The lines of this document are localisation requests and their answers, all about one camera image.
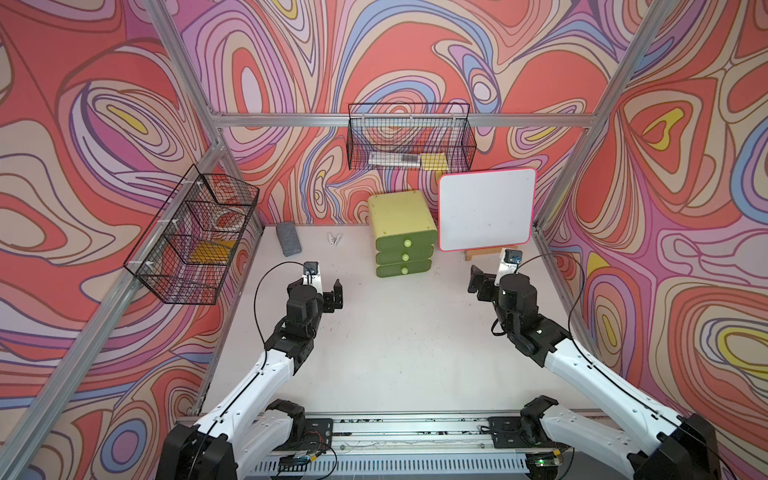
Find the green drawer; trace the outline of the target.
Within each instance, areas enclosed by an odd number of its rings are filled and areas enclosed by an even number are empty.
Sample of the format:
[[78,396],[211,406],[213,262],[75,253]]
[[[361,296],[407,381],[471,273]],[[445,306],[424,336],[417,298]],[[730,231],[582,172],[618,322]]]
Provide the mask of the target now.
[[416,245],[411,247],[400,247],[396,249],[378,251],[375,256],[376,264],[390,265],[408,262],[418,262],[430,260],[434,253],[434,246],[431,244]]
[[394,250],[413,250],[422,247],[433,247],[438,240],[436,230],[420,230],[393,235],[378,236],[375,240],[376,249],[380,252]]
[[411,260],[408,262],[391,263],[385,265],[379,265],[376,268],[376,275],[379,278],[390,278],[404,275],[420,274],[427,272],[431,269],[432,261],[430,259],[425,260]]

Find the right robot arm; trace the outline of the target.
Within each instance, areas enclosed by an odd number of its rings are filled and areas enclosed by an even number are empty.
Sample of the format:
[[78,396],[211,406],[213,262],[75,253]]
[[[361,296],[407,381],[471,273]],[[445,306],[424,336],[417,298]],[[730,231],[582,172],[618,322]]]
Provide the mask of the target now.
[[472,267],[468,291],[493,306],[494,335],[576,388],[616,424],[610,428],[541,395],[520,412],[519,434],[527,444],[564,443],[628,479],[721,478],[713,425],[663,405],[588,353],[540,313],[528,276],[507,263],[495,274]]

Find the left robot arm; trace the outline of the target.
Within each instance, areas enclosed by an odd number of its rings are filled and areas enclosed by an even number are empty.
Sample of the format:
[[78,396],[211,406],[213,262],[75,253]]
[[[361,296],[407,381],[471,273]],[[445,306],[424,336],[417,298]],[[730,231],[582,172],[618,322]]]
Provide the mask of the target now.
[[286,314],[256,365],[208,413],[177,424],[162,445],[157,479],[244,479],[275,449],[303,442],[305,409],[275,394],[314,349],[322,316],[343,308],[343,286],[318,280],[288,286]]

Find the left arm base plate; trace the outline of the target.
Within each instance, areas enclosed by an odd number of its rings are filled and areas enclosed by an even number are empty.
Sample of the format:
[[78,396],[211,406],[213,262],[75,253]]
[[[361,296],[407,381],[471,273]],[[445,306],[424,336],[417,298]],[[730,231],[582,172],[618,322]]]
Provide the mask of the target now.
[[334,420],[332,418],[309,418],[295,427],[288,440],[273,450],[273,453],[322,450],[332,445]]

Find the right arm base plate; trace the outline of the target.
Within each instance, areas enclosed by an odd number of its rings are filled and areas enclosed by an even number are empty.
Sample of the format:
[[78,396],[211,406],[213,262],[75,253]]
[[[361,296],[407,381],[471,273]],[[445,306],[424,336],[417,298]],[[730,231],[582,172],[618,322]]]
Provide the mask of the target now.
[[489,435],[495,449],[549,449],[568,451],[570,445],[555,442],[542,432],[528,434],[519,416],[489,417],[484,425],[478,427],[481,434]]

